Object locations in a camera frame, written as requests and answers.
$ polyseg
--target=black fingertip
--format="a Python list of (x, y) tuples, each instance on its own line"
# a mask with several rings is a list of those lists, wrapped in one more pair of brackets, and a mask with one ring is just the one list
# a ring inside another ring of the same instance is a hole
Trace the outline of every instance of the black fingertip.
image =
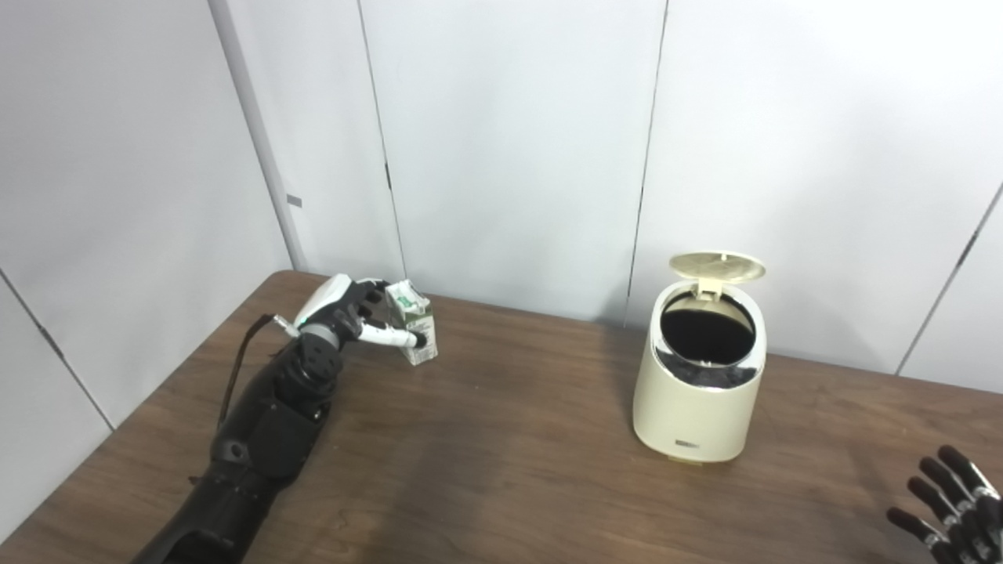
[(890, 508), (885, 516), (893, 525), (921, 541), (926, 541), (928, 536), (936, 534), (936, 530), (924, 523), (922, 519), (897, 507)]
[(940, 449), (937, 449), (937, 458), (944, 461), (944, 464), (946, 464), (948, 468), (972, 464), (972, 461), (968, 460), (968, 457), (962, 455), (960, 451), (950, 445), (944, 445)]
[(920, 470), (944, 491), (944, 495), (955, 507), (962, 502), (969, 501), (968, 493), (961, 488), (961, 485), (955, 481), (954, 475), (944, 468), (944, 465), (930, 457), (923, 457), (920, 461)]
[(910, 478), (909, 482), (906, 483), (906, 487), (909, 488), (909, 491), (912, 492), (914, 496), (923, 501), (927, 501), (925, 498), (930, 497), (931, 495), (937, 495), (937, 489), (930, 484), (927, 484), (926, 480), (918, 476)]

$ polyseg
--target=trash can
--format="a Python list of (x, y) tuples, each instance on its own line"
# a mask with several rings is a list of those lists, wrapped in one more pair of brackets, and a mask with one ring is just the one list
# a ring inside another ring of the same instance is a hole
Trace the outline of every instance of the trash can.
[(731, 252), (678, 255), (686, 278), (655, 300), (634, 390), (634, 431), (671, 458), (734, 459), (745, 447), (766, 361), (766, 329), (734, 284), (760, 278), (758, 260)]

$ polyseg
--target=black robotic arm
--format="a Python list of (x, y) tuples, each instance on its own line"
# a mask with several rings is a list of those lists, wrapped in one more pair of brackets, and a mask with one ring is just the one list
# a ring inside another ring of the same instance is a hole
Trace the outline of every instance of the black robotic arm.
[[(286, 324), (294, 339), (248, 382), (226, 413), (231, 381), (209, 468), (132, 564), (239, 564), (244, 559), (276, 496), (299, 477), (327, 421), (343, 344), (424, 345), (423, 335), (368, 319), (364, 302), (378, 302), (386, 285), (356, 282), (344, 274), (331, 278), (307, 301), (295, 324)], [(271, 318), (264, 316), (252, 327), (242, 352)]]

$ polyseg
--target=trash can lid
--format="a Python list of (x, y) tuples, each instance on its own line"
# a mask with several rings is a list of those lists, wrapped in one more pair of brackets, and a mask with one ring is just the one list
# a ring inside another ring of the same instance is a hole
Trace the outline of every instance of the trash can lid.
[(711, 299), (720, 297), (723, 284), (741, 284), (766, 274), (766, 267), (757, 259), (731, 251), (699, 251), (676, 255), (669, 260), (669, 266), (679, 276), (692, 278), (698, 284), (698, 297), (710, 294)]

